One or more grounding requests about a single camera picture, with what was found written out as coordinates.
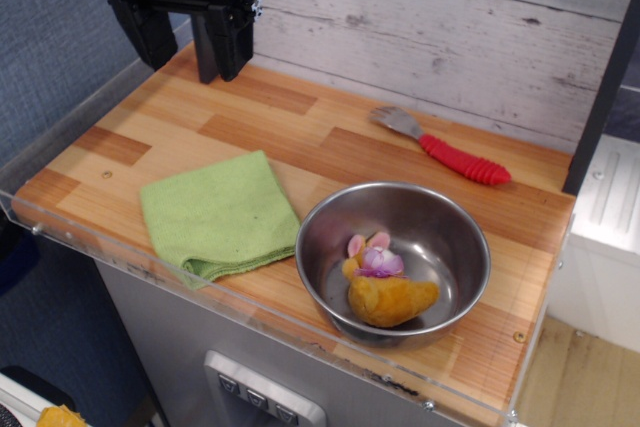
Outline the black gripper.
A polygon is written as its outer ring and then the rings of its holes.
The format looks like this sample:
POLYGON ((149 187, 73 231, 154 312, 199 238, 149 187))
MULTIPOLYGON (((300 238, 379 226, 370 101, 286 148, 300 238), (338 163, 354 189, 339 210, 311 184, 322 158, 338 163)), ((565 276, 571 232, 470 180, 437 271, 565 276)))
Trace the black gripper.
POLYGON ((154 71, 178 46, 165 12, 192 15, 199 80, 235 79, 253 57, 253 24, 262 0, 108 0, 140 59, 154 71))

